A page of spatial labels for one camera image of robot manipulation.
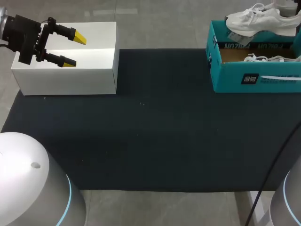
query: shoe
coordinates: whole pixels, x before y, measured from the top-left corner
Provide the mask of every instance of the shoe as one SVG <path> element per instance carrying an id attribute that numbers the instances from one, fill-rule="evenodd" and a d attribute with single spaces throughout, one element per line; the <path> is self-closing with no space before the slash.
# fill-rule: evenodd
<path id="1" fill-rule="evenodd" d="M 245 58 L 244 62 L 301 62 L 301 56 L 296 59 L 289 59 L 282 56 L 267 58 L 266 56 L 255 56 L 254 53 L 251 53 Z"/>
<path id="2" fill-rule="evenodd" d="M 230 14 L 226 20 L 226 26 L 232 32 L 246 37 L 252 37 L 261 31 L 270 31 L 277 35 L 293 37 L 296 35 L 297 26 L 301 23 L 301 11 L 295 16 L 284 17 L 280 15 L 280 10 L 284 11 L 284 8 L 287 9 L 286 14 L 288 12 L 292 13 L 288 7 L 265 10 L 263 4 L 257 3 L 244 12 Z"/>

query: white cardboard box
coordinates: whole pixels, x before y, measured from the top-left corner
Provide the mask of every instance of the white cardboard box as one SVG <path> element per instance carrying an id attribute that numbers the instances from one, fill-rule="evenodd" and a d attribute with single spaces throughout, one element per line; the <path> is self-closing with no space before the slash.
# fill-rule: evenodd
<path id="1" fill-rule="evenodd" d="M 54 33 L 47 41 L 47 52 L 76 60 L 76 67 L 37 62 L 35 56 L 26 65 L 18 62 L 17 52 L 11 70 L 23 95 L 116 94 L 119 63 L 116 22 L 61 25 L 78 30 L 87 44 Z"/>

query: floor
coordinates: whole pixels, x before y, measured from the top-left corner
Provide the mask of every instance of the floor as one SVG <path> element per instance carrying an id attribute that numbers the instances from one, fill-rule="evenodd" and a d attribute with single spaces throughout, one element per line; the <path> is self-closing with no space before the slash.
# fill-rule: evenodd
<path id="1" fill-rule="evenodd" d="M 58 22 L 117 21 L 121 48 L 204 48 L 210 20 L 223 20 L 255 3 L 257 0 L 0 0 L 9 15 L 40 22 L 49 16 Z M 13 52 L 0 49 L 0 129 L 19 90 L 10 71 L 13 59 Z M 239 202 L 249 205 L 238 193 L 82 193 L 88 226 L 239 226 L 248 210 L 241 213 Z M 263 196 L 265 209 L 271 194 Z"/>

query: dark table mat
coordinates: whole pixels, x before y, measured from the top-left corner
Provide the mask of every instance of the dark table mat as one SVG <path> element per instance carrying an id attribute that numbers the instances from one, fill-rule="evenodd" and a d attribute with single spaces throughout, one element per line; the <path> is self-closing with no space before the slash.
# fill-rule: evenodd
<path id="1" fill-rule="evenodd" d="M 301 94 L 217 94 L 203 49 L 122 49 L 117 95 L 17 94 L 2 132 L 41 142 L 79 189 L 258 190 Z M 301 153 L 290 145 L 265 190 Z"/>

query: shoe box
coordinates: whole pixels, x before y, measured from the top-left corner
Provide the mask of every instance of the shoe box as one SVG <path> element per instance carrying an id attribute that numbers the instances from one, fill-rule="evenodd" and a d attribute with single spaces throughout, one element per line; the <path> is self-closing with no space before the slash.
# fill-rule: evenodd
<path id="1" fill-rule="evenodd" d="M 206 55 L 215 92 L 301 92 L 301 62 L 244 62 L 252 53 L 297 58 L 301 55 L 301 32 L 295 37 L 260 32 L 246 46 L 229 39 L 229 34 L 224 21 L 211 21 Z"/>

